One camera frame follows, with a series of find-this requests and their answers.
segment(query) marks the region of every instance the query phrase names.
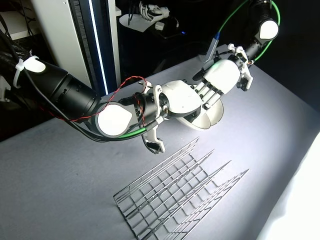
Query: metal wire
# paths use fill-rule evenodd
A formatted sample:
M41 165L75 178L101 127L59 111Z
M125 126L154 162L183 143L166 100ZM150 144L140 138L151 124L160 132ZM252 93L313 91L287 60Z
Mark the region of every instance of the metal wire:
M245 175L244 171L217 186L191 153L199 138L168 157L113 196L137 240L182 240Z

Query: white robotic hand in background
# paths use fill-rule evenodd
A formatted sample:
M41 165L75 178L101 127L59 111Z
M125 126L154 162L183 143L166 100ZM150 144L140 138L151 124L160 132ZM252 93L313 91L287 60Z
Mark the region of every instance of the white robotic hand in background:
M151 23L155 23L160 21L161 19L169 17L170 13L169 9L166 6L159 7L152 4L143 5L142 1L140 1L139 3L139 11L141 16Z

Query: robotic hand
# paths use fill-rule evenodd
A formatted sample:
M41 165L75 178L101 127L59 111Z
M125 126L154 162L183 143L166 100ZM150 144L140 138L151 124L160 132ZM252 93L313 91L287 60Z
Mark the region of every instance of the robotic hand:
M145 145L153 153L163 153L165 147L156 131L164 119L177 118L192 128L204 123L205 127L200 128L209 128L210 115L214 114L213 109L222 95L234 86L244 91L250 89L253 77L248 64L279 31L278 24L271 18L270 5L270 0L249 1L250 12L253 12L251 19L255 23L252 43L246 49L230 44L228 49L232 54L228 59L220 59L194 76L198 84L188 85L175 80L152 86L142 78L142 92L120 101L112 101L113 94L105 100L65 70L30 56L1 31L1 40L10 53L0 56L0 66L7 71L4 76L7 80L15 72L9 82L11 88L35 96L39 105L91 140L105 143L142 135ZM141 8L146 18L151 18L149 11L159 14L157 6L149 5L146 9ZM81 123L89 130L82 128Z
M150 21L151 23L155 23L160 21L161 19L165 19L169 17L169 9L167 7L158 7L157 5L143 5L142 1L139 3L139 10L141 16Z

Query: green cable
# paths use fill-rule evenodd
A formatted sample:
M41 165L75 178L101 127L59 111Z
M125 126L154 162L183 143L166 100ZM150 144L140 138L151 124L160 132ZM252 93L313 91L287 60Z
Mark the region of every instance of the green cable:
M271 1L271 4L276 12L277 18L278 18L278 26L280 26L280 11L278 6L275 4L274 1ZM268 44L265 46L265 48L263 49L263 51L254 59L254 61L257 61L259 58L261 58L261 56L265 53L265 51L269 48L270 44L272 43L273 40L271 40L270 42L268 42Z
M138 129L138 130L123 134L123 135L119 136L118 138L122 139L122 138L126 138L126 137L131 137L131 136L138 135L138 134L140 134L142 132L146 132L146 131L147 131L147 129L145 127L143 127L143 128Z
M224 23L222 24L222 26L219 29L219 33L221 32L221 30L224 28L224 26L227 24L227 22L229 21L229 19L246 3L248 2L248 0L244 0L243 3L241 3L228 17L227 19L224 21Z

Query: led strip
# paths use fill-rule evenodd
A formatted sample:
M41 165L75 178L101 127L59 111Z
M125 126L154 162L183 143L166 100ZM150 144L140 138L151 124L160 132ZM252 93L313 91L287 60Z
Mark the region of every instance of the led strip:
M94 8L92 5L92 0L89 0L89 8L90 8L91 20L92 20L92 25L93 25L93 32L94 32L94 38L95 38L95 43L96 43L96 49L98 51L98 56L99 56L99 62L100 62L100 67L101 67L101 73L102 73L102 78L103 78L105 94L108 94L105 69L104 69L104 64L102 62L102 57L101 57L101 51L100 51L100 45L99 45L99 40L98 40L97 26L96 26L96 20L95 20L95 14L94 14Z

